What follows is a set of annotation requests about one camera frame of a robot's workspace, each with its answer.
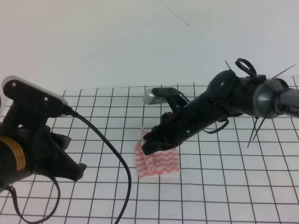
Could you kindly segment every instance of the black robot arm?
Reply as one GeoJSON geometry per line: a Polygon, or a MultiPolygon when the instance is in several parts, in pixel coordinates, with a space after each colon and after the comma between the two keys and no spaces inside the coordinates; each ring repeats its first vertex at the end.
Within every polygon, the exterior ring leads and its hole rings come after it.
{"type": "Polygon", "coordinates": [[[238,77],[232,70],[223,71],[213,78],[204,93],[191,102],[174,88],[146,90],[144,103],[167,102],[172,112],[163,114],[160,124],[144,136],[144,153],[177,147],[214,122],[224,122],[220,128],[208,132],[216,133],[228,124],[229,117],[242,114],[264,119],[280,114],[299,117],[299,90],[290,89],[282,79],[257,75],[245,59],[239,58],[236,65],[249,77],[238,77]]]}

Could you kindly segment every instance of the black wire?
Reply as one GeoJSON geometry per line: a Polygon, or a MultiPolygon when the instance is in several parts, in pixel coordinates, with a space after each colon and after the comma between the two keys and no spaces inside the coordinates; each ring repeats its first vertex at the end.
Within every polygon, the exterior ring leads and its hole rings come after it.
{"type": "Polygon", "coordinates": [[[180,91],[179,92],[182,96],[183,96],[183,98],[188,102],[188,103],[190,103],[190,100],[180,91]]]}
{"type": "Polygon", "coordinates": [[[120,214],[118,215],[115,224],[118,224],[118,222],[120,221],[126,206],[128,204],[129,198],[130,198],[130,193],[131,193],[131,186],[132,186],[132,177],[131,177],[131,173],[130,173],[130,169],[128,167],[128,165],[126,164],[126,162],[124,161],[124,159],[122,158],[122,156],[118,153],[118,151],[114,148],[114,146],[108,141],[108,139],[106,139],[106,137],[92,124],[90,123],[87,119],[85,119],[84,117],[82,117],[80,114],[78,114],[77,112],[73,111],[72,108],[68,107],[67,108],[68,111],[65,113],[66,115],[71,115],[73,117],[78,118],[79,120],[83,121],[85,124],[87,124],[87,126],[89,126],[103,141],[104,143],[111,149],[111,151],[116,155],[116,157],[120,160],[120,162],[122,163],[122,165],[124,166],[127,175],[128,175],[128,190],[127,190],[127,195],[126,195],[126,199],[125,202],[122,206],[122,209],[120,211],[120,214]]]}
{"type": "Polygon", "coordinates": [[[17,192],[16,192],[15,188],[13,186],[7,186],[7,187],[4,188],[4,190],[8,190],[10,192],[10,194],[11,194],[11,196],[13,198],[14,209],[15,209],[16,213],[18,214],[18,216],[24,222],[26,222],[28,224],[38,224],[38,223],[44,222],[44,221],[48,220],[49,218],[51,218],[51,216],[56,211],[58,203],[59,203],[59,200],[60,200],[60,187],[59,187],[58,182],[57,182],[57,180],[55,178],[50,178],[50,179],[54,182],[55,186],[57,187],[57,191],[58,191],[58,196],[57,196],[56,204],[55,204],[52,212],[46,218],[43,218],[41,220],[34,221],[34,222],[31,222],[31,221],[28,221],[28,220],[24,219],[23,215],[20,213],[19,206],[18,206],[17,192]]]}

